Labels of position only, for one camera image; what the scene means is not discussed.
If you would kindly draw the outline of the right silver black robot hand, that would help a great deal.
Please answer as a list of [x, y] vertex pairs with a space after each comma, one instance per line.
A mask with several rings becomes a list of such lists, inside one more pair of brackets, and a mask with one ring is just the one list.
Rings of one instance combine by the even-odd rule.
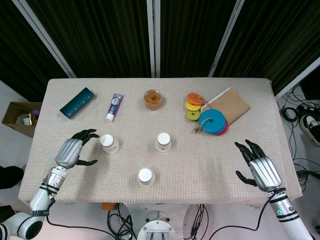
[[282, 179], [272, 160], [265, 155], [264, 151], [256, 143], [247, 139], [245, 142], [249, 145], [250, 150], [238, 142], [234, 144], [240, 150], [253, 179], [244, 177], [239, 170], [235, 171], [237, 177], [243, 183], [258, 187], [263, 192], [272, 192], [279, 188], [282, 184]]

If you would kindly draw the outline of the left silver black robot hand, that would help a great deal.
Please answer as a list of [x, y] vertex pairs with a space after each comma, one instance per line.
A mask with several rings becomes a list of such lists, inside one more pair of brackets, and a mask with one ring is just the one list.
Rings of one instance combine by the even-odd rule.
[[71, 169], [75, 165], [78, 166], [92, 166], [98, 162], [94, 159], [85, 161], [80, 159], [80, 153], [83, 146], [92, 138], [98, 139], [100, 136], [96, 134], [96, 129], [85, 129], [75, 133], [71, 138], [68, 138], [60, 150], [58, 151], [55, 162], [58, 166], [66, 169]]

